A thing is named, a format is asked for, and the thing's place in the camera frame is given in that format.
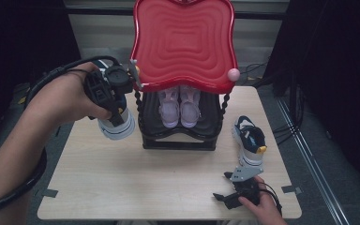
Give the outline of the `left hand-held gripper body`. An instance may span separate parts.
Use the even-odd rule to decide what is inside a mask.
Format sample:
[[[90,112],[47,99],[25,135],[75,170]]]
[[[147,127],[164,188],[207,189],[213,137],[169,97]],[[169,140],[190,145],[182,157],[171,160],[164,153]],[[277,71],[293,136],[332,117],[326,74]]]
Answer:
[[[98,106],[104,109],[125,109],[125,94],[131,93],[135,85],[143,88],[135,59],[130,59],[127,67],[113,57],[92,57],[90,61],[97,64],[99,71],[86,76],[84,90]]]

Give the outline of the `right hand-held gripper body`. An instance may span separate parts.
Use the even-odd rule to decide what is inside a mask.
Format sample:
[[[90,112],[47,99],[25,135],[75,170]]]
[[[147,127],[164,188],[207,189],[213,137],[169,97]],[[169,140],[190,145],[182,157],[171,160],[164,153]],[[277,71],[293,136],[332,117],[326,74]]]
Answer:
[[[228,209],[233,209],[241,206],[238,201],[240,196],[247,198],[255,205],[260,203],[259,200],[259,185],[255,180],[255,176],[262,173],[261,168],[251,168],[238,166],[234,169],[231,179],[229,179],[234,185],[235,192],[228,196],[227,201],[224,202]]]

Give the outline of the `navy and white sneaker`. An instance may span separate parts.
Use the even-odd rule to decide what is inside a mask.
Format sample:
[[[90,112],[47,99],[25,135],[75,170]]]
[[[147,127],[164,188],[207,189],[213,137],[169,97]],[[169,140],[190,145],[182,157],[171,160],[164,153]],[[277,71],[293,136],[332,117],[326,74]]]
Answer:
[[[267,146],[263,131],[245,115],[239,116],[232,126],[232,136],[239,144],[239,162],[242,166],[261,166]]]
[[[135,128],[135,120],[128,109],[128,103],[127,107],[122,112],[122,117],[124,119],[124,124],[118,127],[114,127],[109,121],[111,117],[107,120],[98,119],[98,125],[101,132],[111,140],[121,140],[129,136]]]

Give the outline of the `purple jelly sandal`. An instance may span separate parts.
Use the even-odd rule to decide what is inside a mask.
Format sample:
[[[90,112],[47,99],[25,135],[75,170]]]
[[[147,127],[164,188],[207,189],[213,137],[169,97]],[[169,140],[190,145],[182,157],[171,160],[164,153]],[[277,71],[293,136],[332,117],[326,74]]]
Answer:
[[[187,85],[180,87],[180,114],[183,127],[193,128],[196,126],[201,115],[200,98],[201,91],[199,89]]]
[[[158,92],[159,114],[164,127],[174,128],[179,121],[179,88],[177,86]]]

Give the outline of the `red and black shoe rack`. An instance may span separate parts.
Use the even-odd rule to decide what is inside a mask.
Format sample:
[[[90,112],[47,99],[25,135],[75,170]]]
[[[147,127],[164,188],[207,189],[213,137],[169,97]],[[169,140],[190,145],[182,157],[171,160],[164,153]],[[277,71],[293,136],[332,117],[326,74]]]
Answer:
[[[213,151],[239,76],[230,0],[137,0],[130,58],[140,70],[138,122],[146,149]],[[158,95],[191,86],[201,94],[194,127],[165,127]]]

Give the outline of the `person's right hand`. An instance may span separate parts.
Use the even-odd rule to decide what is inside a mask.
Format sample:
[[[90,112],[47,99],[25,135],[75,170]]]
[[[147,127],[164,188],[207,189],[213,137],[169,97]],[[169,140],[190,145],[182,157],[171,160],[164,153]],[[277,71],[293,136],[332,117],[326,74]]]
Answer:
[[[243,204],[250,212],[252,212],[258,220],[263,215],[280,215],[273,198],[268,193],[264,192],[264,181],[261,179],[260,176],[256,176],[255,179],[257,180],[260,188],[262,189],[262,191],[260,192],[260,203],[258,205],[255,205],[245,197],[239,197],[238,201]]]

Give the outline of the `person's left hand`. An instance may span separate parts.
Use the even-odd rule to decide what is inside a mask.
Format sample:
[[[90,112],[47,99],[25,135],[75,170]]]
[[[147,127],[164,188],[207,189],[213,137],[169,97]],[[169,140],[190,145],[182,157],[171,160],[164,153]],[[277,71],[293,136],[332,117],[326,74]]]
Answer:
[[[98,67],[90,62],[71,68],[46,84],[24,113],[35,117],[38,124],[54,127],[85,116],[109,119],[112,113],[96,105],[84,92],[85,78],[93,71],[98,71]]]

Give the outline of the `grey tape piece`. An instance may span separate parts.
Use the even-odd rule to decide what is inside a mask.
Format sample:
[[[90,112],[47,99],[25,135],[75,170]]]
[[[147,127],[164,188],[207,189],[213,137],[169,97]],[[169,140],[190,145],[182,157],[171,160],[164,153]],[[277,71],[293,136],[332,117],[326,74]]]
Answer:
[[[55,189],[45,189],[42,191],[41,195],[44,197],[49,197],[49,198],[55,198],[57,195],[58,191]]]
[[[285,194],[294,193],[295,195],[298,195],[302,193],[302,189],[300,187],[295,187],[295,186],[285,186],[282,187],[281,189]]]

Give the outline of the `black horizontal bar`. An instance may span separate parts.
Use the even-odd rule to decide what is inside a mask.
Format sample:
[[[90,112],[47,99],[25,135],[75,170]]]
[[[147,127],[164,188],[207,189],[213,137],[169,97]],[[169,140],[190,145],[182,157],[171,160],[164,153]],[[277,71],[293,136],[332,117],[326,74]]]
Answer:
[[[66,7],[67,14],[82,15],[115,15],[115,16],[132,16],[133,9],[130,7]],[[267,20],[267,21],[283,21],[287,18],[286,13],[280,12],[251,12],[251,11],[235,11],[235,19],[245,20]]]

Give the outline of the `black curtain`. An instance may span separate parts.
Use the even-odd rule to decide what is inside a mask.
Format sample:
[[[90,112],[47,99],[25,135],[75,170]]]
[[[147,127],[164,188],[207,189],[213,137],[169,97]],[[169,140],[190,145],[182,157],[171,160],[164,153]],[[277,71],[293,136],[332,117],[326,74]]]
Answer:
[[[80,58],[64,0],[0,0],[0,118],[16,84]]]
[[[360,172],[360,0],[290,0],[264,77],[299,84]]]

